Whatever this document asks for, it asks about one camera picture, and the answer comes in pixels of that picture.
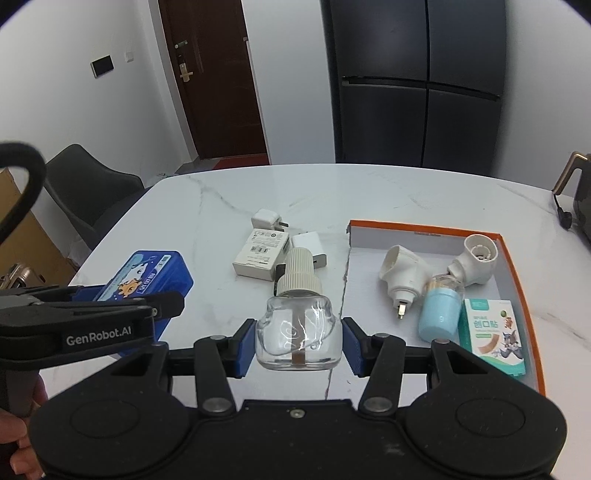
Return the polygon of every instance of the finger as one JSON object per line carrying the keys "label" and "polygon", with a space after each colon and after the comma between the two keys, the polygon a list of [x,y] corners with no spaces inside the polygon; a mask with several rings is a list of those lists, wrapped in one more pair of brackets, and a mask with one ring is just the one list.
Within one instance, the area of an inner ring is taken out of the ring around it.
{"label": "finger", "polygon": [[[39,405],[36,402],[33,402],[33,412],[35,412],[39,408]],[[27,431],[29,430],[29,424],[31,423],[31,417],[27,417],[26,419],[21,419],[25,425],[27,426]],[[17,441],[19,448],[26,448],[31,446],[31,441],[29,439],[29,435],[25,435],[23,438],[18,439]]]}
{"label": "finger", "polygon": [[17,475],[34,473],[41,469],[39,461],[37,460],[37,455],[35,455],[35,452],[33,451],[33,447],[17,450],[13,456],[10,457],[10,466]]}
{"label": "finger", "polygon": [[38,469],[26,474],[27,480],[39,480],[43,476],[43,470]]}
{"label": "finger", "polygon": [[27,425],[18,417],[0,410],[0,443],[12,443],[27,434]]}
{"label": "finger", "polygon": [[39,375],[37,378],[35,390],[33,390],[33,401],[35,401],[38,405],[43,405],[47,401],[47,390],[41,375]]}
{"label": "finger", "polygon": [[27,448],[31,446],[31,440],[29,439],[29,435],[17,440],[17,445],[19,448]]}

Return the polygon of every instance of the cardboard box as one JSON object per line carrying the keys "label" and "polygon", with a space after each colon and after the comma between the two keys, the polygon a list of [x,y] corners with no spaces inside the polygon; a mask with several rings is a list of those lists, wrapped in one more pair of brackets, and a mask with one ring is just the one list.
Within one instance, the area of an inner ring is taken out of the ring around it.
{"label": "cardboard box", "polygon": [[[433,274],[438,274],[445,273],[452,259],[463,251],[467,236],[482,233],[490,237],[499,250],[495,272],[485,285],[467,287],[466,298],[511,301],[526,370],[525,375],[515,378],[545,394],[533,323],[517,272],[500,234],[370,220],[351,220],[349,233],[349,262],[341,318],[352,317],[368,335],[385,332],[400,337],[408,346],[421,347],[430,345],[418,335],[420,302],[413,304],[404,318],[398,320],[392,299],[387,294],[387,285],[378,278],[387,250],[394,245],[402,245],[423,257],[433,268]],[[355,404],[365,388],[366,380],[356,379],[352,373],[349,374],[346,364],[337,366],[337,369],[341,368],[343,371],[339,375],[333,375],[331,388],[339,392],[339,398],[343,395],[341,392],[346,392],[346,396]],[[404,375],[400,405],[409,405],[426,389],[425,375]]]}
{"label": "cardboard box", "polygon": [[237,275],[273,281],[289,248],[289,233],[255,228],[232,263]]}
{"label": "cardboard box", "polygon": [[[1,170],[0,219],[10,211],[20,195],[10,171],[7,168]],[[0,245],[0,275],[17,262],[32,268],[48,285],[68,285],[76,274],[74,265],[64,258],[31,212]]]}

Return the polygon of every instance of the brown door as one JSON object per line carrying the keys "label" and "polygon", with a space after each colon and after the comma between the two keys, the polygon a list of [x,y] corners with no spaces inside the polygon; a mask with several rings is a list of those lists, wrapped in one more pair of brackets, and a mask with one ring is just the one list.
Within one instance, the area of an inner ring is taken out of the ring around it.
{"label": "brown door", "polygon": [[199,156],[266,153],[241,0],[160,0],[160,11]]}

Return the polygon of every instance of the marble tabletop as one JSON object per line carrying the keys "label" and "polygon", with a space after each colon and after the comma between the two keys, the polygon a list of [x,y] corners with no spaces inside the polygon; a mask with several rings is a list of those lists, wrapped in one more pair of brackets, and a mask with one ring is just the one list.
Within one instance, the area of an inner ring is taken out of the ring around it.
{"label": "marble tabletop", "polygon": [[[340,310],[351,219],[421,223],[499,232],[517,268],[534,321],[547,395],[562,409],[569,435],[554,473],[588,478],[591,446],[591,245],[558,224],[550,192],[462,173],[409,167],[302,164],[235,168],[172,177],[157,183],[108,233],[72,284],[105,283],[140,249],[180,252],[194,279],[183,314],[162,340],[186,348],[201,337],[231,335],[259,318],[272,284],[238,277],[232,261],[252,230],[251,216],[274,210],[291,234],[317,231],[328,256],[318,269],[324,294]],[[95,359],[43,372],[55,394],[113,360]],[[347,397],[346,365],[331,374],[273,372],[253,361],[231,380],[245,398]],[[195,404],[192,378],[175,379],[173,393]]]}

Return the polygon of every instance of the light blue container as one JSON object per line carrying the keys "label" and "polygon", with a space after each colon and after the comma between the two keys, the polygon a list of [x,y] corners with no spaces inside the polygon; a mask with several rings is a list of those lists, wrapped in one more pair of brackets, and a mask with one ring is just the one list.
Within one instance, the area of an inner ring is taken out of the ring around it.
{"label": "light blue container", "polygon": [[464,287],[451,275],[436,275],[427,286],[427,294],[418,320],[418,334],[426,342],[436,338],[453,340],[462,310]]}

